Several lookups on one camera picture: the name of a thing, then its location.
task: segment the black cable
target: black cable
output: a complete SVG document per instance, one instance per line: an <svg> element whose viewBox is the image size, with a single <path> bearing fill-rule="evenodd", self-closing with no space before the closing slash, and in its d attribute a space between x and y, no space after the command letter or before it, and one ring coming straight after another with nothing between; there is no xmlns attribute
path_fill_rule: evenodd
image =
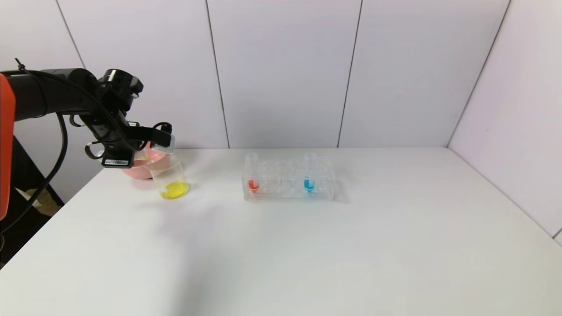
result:
<svg viewBox="0 0 562 316"><path fill-rule="evenodd" d="M115 129L117 130L117 132L119 134L121 134L121 137L123 137L123 139L125 140L125 143L127 144L127 146L133 150L133 151L139 151L139 147L135 147L132 146L129 141L127 140L127 137L125 135L125 132L123 132L123 130L121 129L121 126L119 126L119 124L117 123L117 121L115 121L115 119L113 118L113 116L111 116L111 113L109 113L109 111L107 111L107 109L100 103L99 100L97 100L93 95L91 95L88 91L86 91L84 88L82 88L81 86L70 82L64 78L61 78L57 75L53 75L50 73L44 73L42 71L36 71L36 70L11 70L11 71L3 71L2 74L4 76L13 76L13 75L22 75L22 74L33 74L35 76L43 76L46 78L50 78L53 80L56 80L58 82L70 85L71 87L77 89L78 91L80 91L82 94L84 94L86 97L88 97L89 99L91 99L94 104L96 105L96 107L106 116L106 118L110 121L110 123L115 127Z"/></svg>
<svg viewBox="0 0 562 316"><path fill-rule="evenodd" d="M21 214L16 218L16 220L14 220L10 225L8 225L8 227L3 228L0 231L0 234L4 233L8 229L10 229L15 223L17 223L17 221L19 221L25 215L25 213L28 212L28 210L31 208L31 206L33 206L33 203L37 200L37 197L49 185L49 182L51 181L51 179L53 179L55 174L57 174L58 170L61 168L62 161L65 159L65 156L66 156L66 149L68 148L69 136L68 136L68 133L66 131L65 119L62 117L62 114L57 113L57 118L58 118L58 123L61 126L61 134L62 134L61 152L60 152L60 154L58 154L57 162L55 163L55 166L53 167L53 170L51 170L51 172L45 178L43 183L41 183L41 186L39 186L37 188L37 190L32 194L32 196L29 198L28 203L25 205L24 210L21 212Z"/></svg>

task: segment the white wall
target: white wall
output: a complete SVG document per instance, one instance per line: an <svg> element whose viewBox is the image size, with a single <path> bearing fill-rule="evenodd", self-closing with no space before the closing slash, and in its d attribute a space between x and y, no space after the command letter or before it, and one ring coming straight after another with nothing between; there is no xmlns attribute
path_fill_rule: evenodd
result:
<svg viewBox="0 0 562 316"><path fill-rule="evenodd" d="M551 236L562 227L562 1L512 1L450 148Z"/></svg>
<svg viewBox="0 0 562 316"><path fill-rule="evenodd" d="M177 148L226 148L205 0L60 0L86 68L125 70L144 84L127 118L167 121Z"/></svg>
<svg viewBox="0 0 562 316"><path fill-rule="evenodd" d="M55 0L0 1L0 30L0 70L17 69L14 57L31 70L82 67ZM84 145L92 140L91 132L70 124L67 128L66 159L51 181L64 201L102 169L98 161L84 154ZM55 165L61 145L56 115L19 121L15 135L46 176Z"/></svg>
<svg viewBox="0 0 562 316"><path fill-rule="evenodd" d="M447 146L509 0L364 0L340 147Z"/></svg>
<svg viewBox="0 0 562 316"><path fill-rule="evenodd" d="M360 0L209 0L230 146L335 147Z"/></svg>

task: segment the sticker label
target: sticker label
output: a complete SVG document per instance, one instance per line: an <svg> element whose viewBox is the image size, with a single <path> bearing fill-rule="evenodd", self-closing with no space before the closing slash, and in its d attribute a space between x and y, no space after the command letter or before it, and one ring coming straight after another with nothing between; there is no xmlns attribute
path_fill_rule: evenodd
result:
<svg viewBox="0 0 562 316"><path fill-rule="evenodd" d="M115 160L115 159L106 159L104 162L106 165L115 165L115 166L126 166L129 164L129 160Z"/></svg>

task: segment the yellow liquid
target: yellow liquid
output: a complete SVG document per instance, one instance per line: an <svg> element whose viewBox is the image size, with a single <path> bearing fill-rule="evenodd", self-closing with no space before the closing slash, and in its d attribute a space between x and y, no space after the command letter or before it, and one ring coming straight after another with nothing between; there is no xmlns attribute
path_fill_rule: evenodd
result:
<svg viewBox="0 0 562 316"><path fill-rule="evenodd" d="M166 186L166 192L160 192L160 195L168 200L173 200L189 191L189 185L186 182L176 181Z"/></svg>

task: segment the test tube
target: test tube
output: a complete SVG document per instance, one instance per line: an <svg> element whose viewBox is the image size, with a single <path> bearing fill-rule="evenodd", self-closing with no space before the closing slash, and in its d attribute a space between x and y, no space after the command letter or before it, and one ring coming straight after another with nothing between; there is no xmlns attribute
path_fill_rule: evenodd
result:
<svg viewBox="0 0 562 316"><path fill-rule="evenodd" d="M260 188L259 161L255 152L246 154L246 173L248 176L248 189L256 193Z"/></svg>
<svg viewBox="0 0 562 316"><path fill-rule="evenodd" d="M316 169L316 154L306 154L304 167L304 187L307 192L312 192L314 190L314 185L316 185Z"/></svg>

